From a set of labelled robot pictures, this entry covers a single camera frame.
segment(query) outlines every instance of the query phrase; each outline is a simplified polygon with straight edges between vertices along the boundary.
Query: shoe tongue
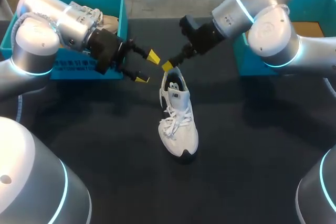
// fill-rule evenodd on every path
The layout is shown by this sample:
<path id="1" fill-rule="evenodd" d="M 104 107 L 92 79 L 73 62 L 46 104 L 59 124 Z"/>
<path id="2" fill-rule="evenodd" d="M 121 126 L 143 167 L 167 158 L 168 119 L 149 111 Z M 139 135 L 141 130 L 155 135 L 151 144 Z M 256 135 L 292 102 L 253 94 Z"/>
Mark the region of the shoe tongue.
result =
<path id="1" fill-rule="evenodd" d="M 168 88 L 169 101 L 174 109 L 185 110 L 189 104 L 190 93 Z"/>

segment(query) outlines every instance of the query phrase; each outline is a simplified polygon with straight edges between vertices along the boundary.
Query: shoelace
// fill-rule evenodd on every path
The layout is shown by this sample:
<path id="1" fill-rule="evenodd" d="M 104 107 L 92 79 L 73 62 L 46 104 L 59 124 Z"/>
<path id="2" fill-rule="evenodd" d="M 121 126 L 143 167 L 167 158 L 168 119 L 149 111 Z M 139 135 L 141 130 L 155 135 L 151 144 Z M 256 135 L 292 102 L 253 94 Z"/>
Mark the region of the shoelace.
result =
<path id="1" fill-rule="evenodd" d="M 189 113 L 189 107 L 186 108 L 185 111 L 181 112 L 168 106 L 164 112 L 167 112 L 169 117 L 162 119 L 160 122 L 166 122 L 164 133 L 167 136 L 174 134 L 180 126 L 188 126 L 192 119 L 192 115 Z"/>

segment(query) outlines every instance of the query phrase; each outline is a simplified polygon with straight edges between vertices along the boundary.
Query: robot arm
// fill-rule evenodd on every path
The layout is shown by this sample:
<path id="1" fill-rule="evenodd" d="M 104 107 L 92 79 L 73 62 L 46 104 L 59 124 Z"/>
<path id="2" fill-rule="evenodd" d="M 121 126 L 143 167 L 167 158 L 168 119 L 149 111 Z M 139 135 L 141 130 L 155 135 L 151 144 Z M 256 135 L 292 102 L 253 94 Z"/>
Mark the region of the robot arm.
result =
<path id="1" fill-rule="evenodd" d="M 50 79 L 59 43 L 46 22 L 26 18 L 16 33 L 12 57 L 0 62 L 0 100 L 42 89 Z"/>
<path id="2" fill-rule="evenodd" d="M 286 10 L 278 6 L 263 10 L 256 18 L 248 42 L 264 63 L 280 74 L 318 74 L 336 71 L 336 38 L 299 36 Z"/>
<path id="3" fill-rule="evenodd" d="M 268 6 L 286 4 L 289 0 L 225 0 L 212 11 L 213 20 L 199 26 L 190 16 L 180 20 L 182 34 L 189 43 L 162 67 L 165 71 L 184 59 L 203 55 L 225 39 L 235 39 L 254 23 L 255 16 Z"/>
<path id="4" fill-rule="evenodd" d="M 133 40 L 124 41 L 105 29 L 99 30 L 93 19 L 60 0 L 20 0 L 17 16 L 13 55 L 0 62 L 0 100 L 43 88 L 50 79 L 60 44 L 79 52 L 89 50 L 90 57 L 97 60 L 97 72 L 105 74 L 115 67 L 133 81 L 147 82 L 149 77 L 124 67 L 128 51 L 154 64 L 160 62 L 152 49 L 145 50 Z"/>

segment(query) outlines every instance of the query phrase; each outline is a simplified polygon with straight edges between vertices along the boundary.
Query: black table surface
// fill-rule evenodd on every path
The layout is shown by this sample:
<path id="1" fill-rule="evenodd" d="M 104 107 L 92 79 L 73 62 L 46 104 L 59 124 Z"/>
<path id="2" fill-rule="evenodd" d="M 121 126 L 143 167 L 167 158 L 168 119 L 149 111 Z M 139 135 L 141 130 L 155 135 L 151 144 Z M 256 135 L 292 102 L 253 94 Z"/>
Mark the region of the black table surface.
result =
<path id="1" fill-rule="evenodd" d="M 186 43 L 178 19 L 129 20 L 129 36 L 162 63 Z M 148 84 L 51 81 L 24 96 L 22 124 L 86 184 L 91 223 L 299 223 L 297 185 L 336 141 L 323 80 L 240 78 L 230 41 L 185 61 L 200 145 L 180 165 L 158 134 L 163 71 L 133 57 Z M 0 114 L 15 118 L 16 103 L 0 103 Z"/>

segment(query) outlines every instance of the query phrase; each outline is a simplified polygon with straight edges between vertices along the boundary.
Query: cardboard box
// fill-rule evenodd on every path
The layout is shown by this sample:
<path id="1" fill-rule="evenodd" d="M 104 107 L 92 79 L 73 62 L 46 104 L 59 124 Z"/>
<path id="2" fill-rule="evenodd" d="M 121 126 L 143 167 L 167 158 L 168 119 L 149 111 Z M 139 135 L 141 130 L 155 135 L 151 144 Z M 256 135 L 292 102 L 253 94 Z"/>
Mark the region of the cardboard box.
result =
<path id="1" fill-rule="evenodd" d="M 299 35 L 336 37 L 336 0 L 291 0 L 290 20 Z M 247 42 L 248 32 L 234 42 L 234 53 L 241 76 L 277 74 L 254 54 Z"/>
<path id="2" fill-rule="evenodd" d="M 91 8 L 100 9 L 105 15 L 119 18 L 119 27 L 117 35 L 127 39 L 128 21 L 124 0 L 61 0 L 67 4 L 71 1 L 79 5 L 86 5 Z M 7 29 L 5 37 L 1 43 L 0 50 L 5 59 L 12 56 L 11 32 L 12 27 L 17 20 L 16 13 Z M 95 71 L 96 61 L 89 56 L 60 48 L 57 53 L 54 68 L 51 72 L 53 80 L 83 80 L 83 79 L 122 79 L 122 73 L 115 72 L 113 69 L 102 75 Z"/>

